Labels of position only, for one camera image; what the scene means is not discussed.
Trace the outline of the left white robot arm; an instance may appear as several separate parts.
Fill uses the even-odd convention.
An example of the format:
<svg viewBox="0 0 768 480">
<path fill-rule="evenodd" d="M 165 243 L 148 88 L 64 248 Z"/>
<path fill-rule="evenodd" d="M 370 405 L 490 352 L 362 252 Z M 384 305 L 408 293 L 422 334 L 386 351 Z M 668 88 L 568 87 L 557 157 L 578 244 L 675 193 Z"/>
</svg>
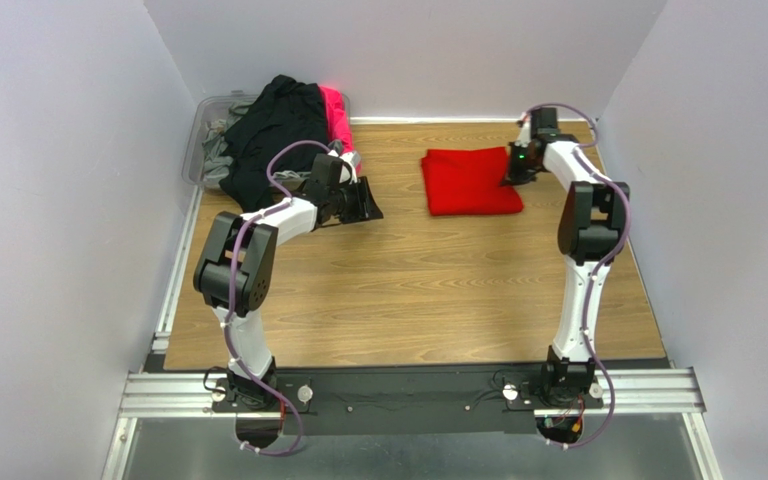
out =
<svg viewBox="0 0 768 480">
<path fill-rule="evenodd" d="M 227 384 L 216 393 L 255 410 L 278 399 L 261 313 L 278 247 L 331 220 L 353 224 L 382 216 L 355 161 L 329 153 L 316 155 L 299 190 L 275 205 L 215 217 L 193 283 L 219 320 L 228 351 Z"/>
</svg>

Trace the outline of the black t-shirt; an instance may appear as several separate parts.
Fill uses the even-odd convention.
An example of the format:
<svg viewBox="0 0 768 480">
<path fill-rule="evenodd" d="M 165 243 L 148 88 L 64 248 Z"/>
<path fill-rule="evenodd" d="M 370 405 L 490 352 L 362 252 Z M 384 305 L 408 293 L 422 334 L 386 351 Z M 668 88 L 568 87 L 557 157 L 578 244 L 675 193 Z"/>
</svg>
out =
<svg viewBox="0 0 768 480">
<path fill-rule="evenodd" d="M 278 75 L 266 85 L 247 113 L 224 134 L 222 152 L 232 158 L 228 175 L 219 182 L 244 212 L 273 204 L 266 174 L 273 157 L 302 140 L 328 144 L 325 102 L 315 83 Z"/>
</svg>

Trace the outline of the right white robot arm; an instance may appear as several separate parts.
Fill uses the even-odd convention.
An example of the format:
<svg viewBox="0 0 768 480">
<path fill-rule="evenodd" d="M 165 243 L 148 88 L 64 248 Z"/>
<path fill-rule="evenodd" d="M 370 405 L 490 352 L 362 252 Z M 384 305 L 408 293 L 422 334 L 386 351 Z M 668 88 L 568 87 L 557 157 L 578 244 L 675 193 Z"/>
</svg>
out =
<svg viewBox="0 0 768 480">
<path fill-rule="evenodd" d="M 566 190 L 557 245 L 566 268 L 557 333 L 530 395 L 547 406 L 564 406 L 589 393 L 600 361 L 595 333 L 599 303 L 630 229 L 629 188 L 604 175 L 568 135 L 540 135 L 509 144 L 502 184 L 525 185 L 539 173 L 555 176 Z"/>
</svg>

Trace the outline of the red t-shirt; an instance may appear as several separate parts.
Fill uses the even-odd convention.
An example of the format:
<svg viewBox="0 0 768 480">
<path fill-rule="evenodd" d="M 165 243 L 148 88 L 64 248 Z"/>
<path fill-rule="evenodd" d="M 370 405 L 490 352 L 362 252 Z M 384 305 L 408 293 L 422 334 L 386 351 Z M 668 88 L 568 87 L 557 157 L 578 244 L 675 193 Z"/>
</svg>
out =
<svg viewBox="0 0 768 480">
<path fill-rule="evenodd" d="M 504 147 L 430 149 L 420 166 L 432 216 L 511 215 L 523 211 L 518 192 L 503 183 L 508 167 Z"/>
</svg>

